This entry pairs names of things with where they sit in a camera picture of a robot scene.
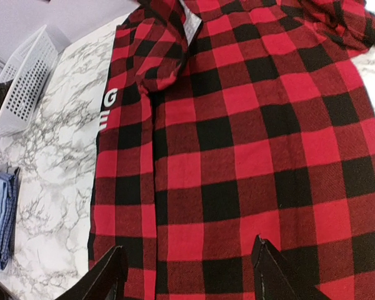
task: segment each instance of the marble surface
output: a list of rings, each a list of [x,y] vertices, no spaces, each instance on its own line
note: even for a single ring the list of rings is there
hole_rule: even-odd
[[[95,137],[115,25],[63,53],[36,119],[0,143],[0,163],[20,166],[14,259],[0,281],[21,300],[52,300],[88,270]],[[375,108],[375,48],[354,59]]]

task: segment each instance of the basket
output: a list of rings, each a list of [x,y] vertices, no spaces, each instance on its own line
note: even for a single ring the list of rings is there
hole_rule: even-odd
[[[11,55],[0,83],[13,79],[0,109],[0,136],[27,128],[44,83],[58,57],[46,26],[35,32]]]

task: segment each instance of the white tag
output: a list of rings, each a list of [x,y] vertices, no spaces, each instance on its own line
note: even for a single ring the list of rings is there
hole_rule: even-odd
[[[183,0],[179,0],[185,10],[186,21],[183,24],[183,28],[185,29],[185,35],[187,39],[187,44],[190,45],[192,42],[194,35],[196,34],[197,30],[200,27],[201,19],[197,17],[185,4]]]

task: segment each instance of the buffalo check fabric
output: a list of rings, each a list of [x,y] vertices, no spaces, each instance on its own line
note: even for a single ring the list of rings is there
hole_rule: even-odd
[[[331,299],[375,299],[375,116],[349,60],[355,0],[140,1],[117,27],[89,263],[126,248],[126,299],[254,299],[260,234]]]

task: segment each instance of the laundry basket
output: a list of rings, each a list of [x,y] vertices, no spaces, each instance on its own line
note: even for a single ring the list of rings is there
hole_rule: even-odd
[[[58,57],[46,26],[35,32],[12,54],[0,74],[0,83],[12,80],[0,109],[0,136],[24,130]]]

